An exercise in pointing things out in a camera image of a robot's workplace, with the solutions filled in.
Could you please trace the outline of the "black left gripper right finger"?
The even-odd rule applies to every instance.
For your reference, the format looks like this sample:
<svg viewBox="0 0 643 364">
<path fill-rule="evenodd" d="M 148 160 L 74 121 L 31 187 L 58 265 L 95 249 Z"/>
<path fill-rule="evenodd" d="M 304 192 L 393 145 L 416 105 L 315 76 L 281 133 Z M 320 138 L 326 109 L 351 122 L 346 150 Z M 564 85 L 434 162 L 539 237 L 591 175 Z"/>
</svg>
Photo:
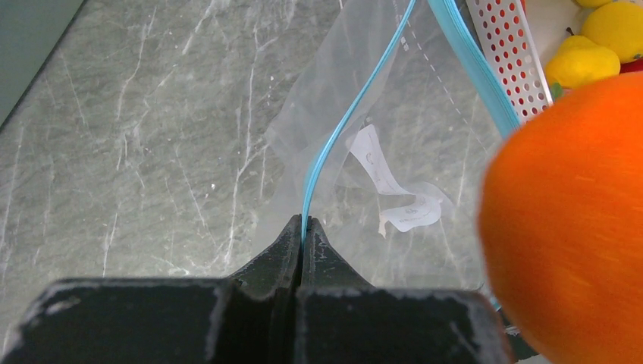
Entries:
<svg viewBox="0 0 643 364">
<path fill-rule="evenodd" d="M 499 315 L 480 293 L 377 288 L 310 218 L 296 292 L 298 363 L 510 363 Z"/>
</svg>

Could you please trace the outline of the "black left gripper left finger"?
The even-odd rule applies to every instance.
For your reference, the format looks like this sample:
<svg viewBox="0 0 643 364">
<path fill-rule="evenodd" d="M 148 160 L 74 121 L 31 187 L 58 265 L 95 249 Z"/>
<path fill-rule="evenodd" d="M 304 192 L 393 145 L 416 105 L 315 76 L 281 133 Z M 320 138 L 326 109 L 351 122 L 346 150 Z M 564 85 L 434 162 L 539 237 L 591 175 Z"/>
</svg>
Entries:
<svg viewBox="0 0 643 364">
<path fill-rule="evenodd" d="M 289 363 L 301 218 L 224 278 L 67 278 L 29 306 L 5 363 Z"/>
</svg>

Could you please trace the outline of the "clear zip top bag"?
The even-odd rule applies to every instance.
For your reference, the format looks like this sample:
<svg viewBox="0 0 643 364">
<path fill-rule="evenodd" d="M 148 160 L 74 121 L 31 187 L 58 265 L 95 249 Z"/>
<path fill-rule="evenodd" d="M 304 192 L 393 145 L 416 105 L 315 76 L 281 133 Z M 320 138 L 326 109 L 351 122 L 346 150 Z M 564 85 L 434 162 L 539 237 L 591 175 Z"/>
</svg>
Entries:
<svg viewBox="0 0 643 364">
<path fill-rule="evenodd" d="M 481 176 L 516 125 L 471 1 L 349 1 L 266 131 L 284 172 L 259 213 L 293 215 L 379 287 L 490 297 L 475 230 Z"/>
</svg>

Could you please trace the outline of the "orange toy orange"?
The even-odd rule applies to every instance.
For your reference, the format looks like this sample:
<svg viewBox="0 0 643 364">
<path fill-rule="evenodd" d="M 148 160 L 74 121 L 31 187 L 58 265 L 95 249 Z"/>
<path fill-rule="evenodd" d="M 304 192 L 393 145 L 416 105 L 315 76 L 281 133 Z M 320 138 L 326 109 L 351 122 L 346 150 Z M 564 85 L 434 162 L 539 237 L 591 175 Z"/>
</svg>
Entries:
<svg viewBox="0 0 643 364">
<path fill-rule="evenodd" d="M 642 75 L 574 89 L 486 171 L 491 289 L 553 363 L 642 361 Z"/>
</svg>

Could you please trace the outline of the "yellow toy pear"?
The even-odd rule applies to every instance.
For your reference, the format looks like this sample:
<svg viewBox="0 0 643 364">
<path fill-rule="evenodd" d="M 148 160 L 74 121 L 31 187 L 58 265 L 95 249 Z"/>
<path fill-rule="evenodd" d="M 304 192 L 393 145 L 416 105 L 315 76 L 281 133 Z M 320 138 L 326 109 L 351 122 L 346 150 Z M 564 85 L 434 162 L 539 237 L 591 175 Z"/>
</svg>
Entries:
<svg viewBox="0 0 643 364">
<path fill-rule="evenodd" d="M 612 36 L 599 33 L 599 37 L 587 37 L 575 34 L 570 27 L 566 33 L 568 36 L 544 67 L 549 86 L 575 89 L 620 72 L 621 61 Z"/>
</svg>

